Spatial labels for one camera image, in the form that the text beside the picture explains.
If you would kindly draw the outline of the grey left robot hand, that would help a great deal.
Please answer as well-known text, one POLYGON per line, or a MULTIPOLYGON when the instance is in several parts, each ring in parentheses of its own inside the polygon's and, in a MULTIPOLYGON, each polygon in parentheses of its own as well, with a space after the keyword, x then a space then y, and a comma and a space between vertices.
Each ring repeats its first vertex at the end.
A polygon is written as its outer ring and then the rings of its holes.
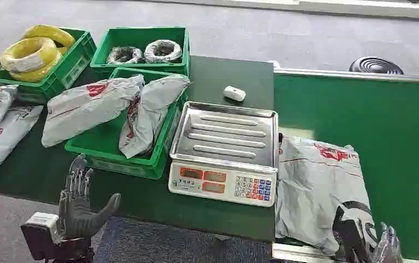
POLYGON ((71 163, 65 188, 60 192, 59 224, 67 239, 91 238, 118 210, 121 194, 114 193, 99 212, 90 207, 90 185, 94 170, 87 168, 86 155, 79 154, 71 163))

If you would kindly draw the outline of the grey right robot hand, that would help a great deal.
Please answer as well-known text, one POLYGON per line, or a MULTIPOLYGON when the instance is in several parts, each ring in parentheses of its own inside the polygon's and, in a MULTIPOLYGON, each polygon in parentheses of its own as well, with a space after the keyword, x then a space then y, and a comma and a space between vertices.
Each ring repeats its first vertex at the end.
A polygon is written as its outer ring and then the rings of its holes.
POLYGON ((403 263, 400 242, 393 227, 381 223, 381 239, 371 256, 372 263, 403 263))

